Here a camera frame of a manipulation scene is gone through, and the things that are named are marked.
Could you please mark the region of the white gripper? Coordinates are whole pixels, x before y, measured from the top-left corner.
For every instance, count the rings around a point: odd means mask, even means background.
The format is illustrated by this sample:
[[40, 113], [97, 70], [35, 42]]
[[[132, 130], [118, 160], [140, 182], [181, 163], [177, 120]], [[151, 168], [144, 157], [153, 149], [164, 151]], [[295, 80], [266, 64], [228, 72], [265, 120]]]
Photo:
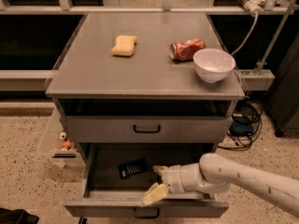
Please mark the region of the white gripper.
[[145, 192], [142, 198], [143, 206], [159, 202], [167, 196], [168, 191], [173, 194], [200, 191], [205, 185], [198, 163], [170, 167], [153, 165], [152, 169], [162, 177], [163, 184], [154, 183]]

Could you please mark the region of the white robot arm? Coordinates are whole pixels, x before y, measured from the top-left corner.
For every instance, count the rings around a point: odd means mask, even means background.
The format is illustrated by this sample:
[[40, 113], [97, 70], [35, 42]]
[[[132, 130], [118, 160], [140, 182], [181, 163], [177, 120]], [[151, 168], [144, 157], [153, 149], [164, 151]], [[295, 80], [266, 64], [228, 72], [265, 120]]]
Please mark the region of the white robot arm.
[[162, 179], [143, 195], [142, 206], [149, 206], [168, 194], [225, 192], [230, 184], [237, 185], [285, 212], [299, 217], [299, 181], [231, 161], [216, 153], [204, 154], [199, 162], [162, 166], [153, 171]]

